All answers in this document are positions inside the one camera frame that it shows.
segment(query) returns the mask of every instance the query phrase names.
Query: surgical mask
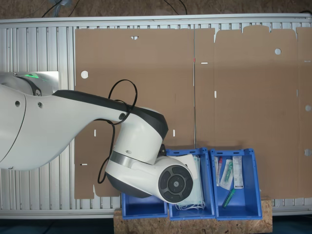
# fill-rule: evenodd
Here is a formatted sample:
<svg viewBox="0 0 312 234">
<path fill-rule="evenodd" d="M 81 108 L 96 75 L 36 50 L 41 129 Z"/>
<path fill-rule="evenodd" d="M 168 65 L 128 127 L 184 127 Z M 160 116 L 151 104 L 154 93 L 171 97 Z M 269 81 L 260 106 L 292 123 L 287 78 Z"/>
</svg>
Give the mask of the surgical mask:
<svg viewBox="0 0 312 234">
<path fill-rule="evenodd" d="M 203 190 L 201 187 L 201 179 L 200 179 L 200 158 L 197 155 L 193 156 L 195 165 L 196 165 L 196 172 L 197 172 L 197 179 L 193 180 L 193 189 L 191 194 L 182 202 L 179 202 L 175 205 L 178 210 L 188 210 L 188 209 L 204 209 L 205 208 L 205 201 L 203 196 Z"/>
</svg>

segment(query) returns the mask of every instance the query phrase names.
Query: green light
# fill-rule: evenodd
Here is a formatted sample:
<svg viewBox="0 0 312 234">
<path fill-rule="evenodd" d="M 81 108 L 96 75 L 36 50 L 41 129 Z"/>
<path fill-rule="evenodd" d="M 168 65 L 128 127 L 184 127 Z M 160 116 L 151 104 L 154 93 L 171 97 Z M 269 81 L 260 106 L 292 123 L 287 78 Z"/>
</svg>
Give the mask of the green light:
<svg viewBox="0 0 312 234">
<path fill-rule="evenodd" d="M 26 77 L 32 77 L 32 78 L 39 78 L 36 74 L 33 76 L 33 75 L 25 75 Z"/>
</svg>

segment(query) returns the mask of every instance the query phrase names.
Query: cardboard sheet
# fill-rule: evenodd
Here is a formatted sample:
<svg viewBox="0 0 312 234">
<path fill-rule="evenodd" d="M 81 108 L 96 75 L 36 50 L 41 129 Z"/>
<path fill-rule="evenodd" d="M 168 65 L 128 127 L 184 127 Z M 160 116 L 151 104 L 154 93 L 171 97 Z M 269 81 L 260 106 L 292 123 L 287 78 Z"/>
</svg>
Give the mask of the cardboard sheet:
<svg viewBox="0 0 312 234">
<path fill-rule="evenodd" d="M 243 33 L 219 31 L 215 43 L 212 31 L 195 31 L 197 146 L 254 148 L 262 192 L 272 198 L 312 196 L 311 157 L 304 156 L 312 143 L 311 113 L 304 110 L 312 100 L 311 63 L 300 62 L 300 56 L 311 60 L 306 50 L 311 29 L 300 31 L 304 39 L 298 43 L 290 29 L 269 32 L 259 25 Z M 204 44 L 205 52 L 200 50 Z"/>
<path fill-rule="evenodd" d="M 129 79 L 138 89 L 136 106 L 152 108 L 165 116 L 169 126 L 166 147 L 194 148 L 193 58 L 192 30 L 79 29 L 75 90 L 108 97 L 117 81 Z M 82 71 L 87 71 L 89 77 L 83 79 Z M 126 81 L 112 94 L 112 99 L 128 104 L 134 97 L 135 90 Z M 93 198 L 93 185 L 97 196 L 119 195 L 108 180 L 97 184 L 111 137 L 112 127 L 96 121 L 75 138 L 75 198 Z"/>
<path fill-rule="evenodd" d="M 312 196 L 312 155 L 304 155 L 312 150 L 312 28 L 297 28 L 299 66 L 299 195 Z"/>
<path fill-rule="evenodd" d="M 312 156 L 304 151 L 312 149 L 312 28 L 297 35 L 257 25 L 219 31 L 214 42 L 214 29 L 80 29 L 76 90 L 107 97 L 118 80 L 130 79 L 137 106 L 164 114 L 167 148 L 194 148 L 195 124 L 197 147 L 254 148 L 263 193 L 311 197 Z M 124 82 L 112 98 L 131 104 L 134 96 Z M 75 198 L 93 198 L 93 185 L 98 196 L 119 195 L 108 180 L 97 185 L 111 134 L 96 121 L 76 137 Z"/>
</svg>

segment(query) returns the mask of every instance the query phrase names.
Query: wooden block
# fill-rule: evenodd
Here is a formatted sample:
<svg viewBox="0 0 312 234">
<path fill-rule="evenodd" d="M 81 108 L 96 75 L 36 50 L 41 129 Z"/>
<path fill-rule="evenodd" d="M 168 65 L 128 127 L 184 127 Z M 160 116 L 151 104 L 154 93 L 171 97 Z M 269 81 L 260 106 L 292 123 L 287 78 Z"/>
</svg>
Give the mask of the wooden block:
<svg viewBox="0 0 312 234">
<path fill-rule="evenodd" d="M 123 220 L 121 210 L 115 210 L 115 234 L 254 234 L 271 233 L 272 200 L 262 196 L 262 220 L 231 220 L 217 221 L 216 219 L 196 219 L 170 221 L 167 218 L 141 218 Z"/>
</svg>

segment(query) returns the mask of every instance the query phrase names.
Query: blue bin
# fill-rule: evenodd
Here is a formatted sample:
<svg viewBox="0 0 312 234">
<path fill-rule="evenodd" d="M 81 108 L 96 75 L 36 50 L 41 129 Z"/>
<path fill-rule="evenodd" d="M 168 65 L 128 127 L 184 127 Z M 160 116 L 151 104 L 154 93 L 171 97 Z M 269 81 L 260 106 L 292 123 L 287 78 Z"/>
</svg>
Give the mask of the blue bin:
<svg viewBox="0 0 312 234">
<path fill-rule="evenodd" d="M 214 205 L 217 220 L 262 219 L 258 172 L 254 150 L 218 151 L 212 149 L 209 151 L 209 156 L 213 175 Z M 226 160 L 232 159 L 233 156 L 242 156 L 244 188 L 236 189 L 235 194 L 226 208 L 223 208 L 222 204 L 230 191 L 219 186 L 217 187 L 216 185 L 215 156 L 218 158 L 222 156 L 220 179 L 223 175 Z"/>
<path fill-rule="evenodd" d="M 162 218 L 168 217 L 167 203 L 155 196 L 138 198 L 121 194 L 122 218 Z"/>
<path fill-rule="evenodd" d="M 207 148 L 195 150 L 167 150 L 168 156 L 181 156 L 188 154 L 198 155 L 200 157 L 201 185 L 206 207 L 204 210 L 189 209 L 186 211 L 180 211 L 176 208 L 175 204 L 169 203 L 169 218 L 170 220 L 215 218 L 214 196 Z"/>
</svg>

